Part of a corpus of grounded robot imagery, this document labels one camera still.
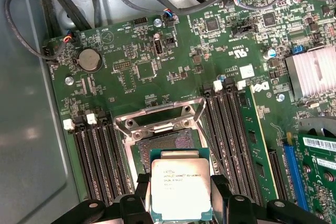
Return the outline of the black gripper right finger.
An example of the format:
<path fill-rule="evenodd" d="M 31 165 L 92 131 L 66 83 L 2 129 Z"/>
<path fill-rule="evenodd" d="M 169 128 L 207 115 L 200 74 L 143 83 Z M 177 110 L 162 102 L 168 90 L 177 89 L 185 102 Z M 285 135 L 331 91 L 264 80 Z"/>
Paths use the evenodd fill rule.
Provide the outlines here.
<path fill-rule="evenodd" d="M 218 223 L 326 223 L 286 200 L 271 200 L 263 207 L 234 195 L 224 175 L 211 176 L 211 205 Z"/>

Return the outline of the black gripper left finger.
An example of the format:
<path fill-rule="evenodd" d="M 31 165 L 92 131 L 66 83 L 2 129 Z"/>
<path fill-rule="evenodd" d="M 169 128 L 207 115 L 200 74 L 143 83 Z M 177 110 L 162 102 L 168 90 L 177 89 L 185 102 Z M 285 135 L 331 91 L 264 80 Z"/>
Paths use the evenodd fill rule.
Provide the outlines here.
<path fill-rule="evenodd" d="M 146 209 L 151 174 L 140 174 L 134 194 L 123 195 L 112 205 L 89 199 L 70 209 L 53 223 L 154 223 Z"/>

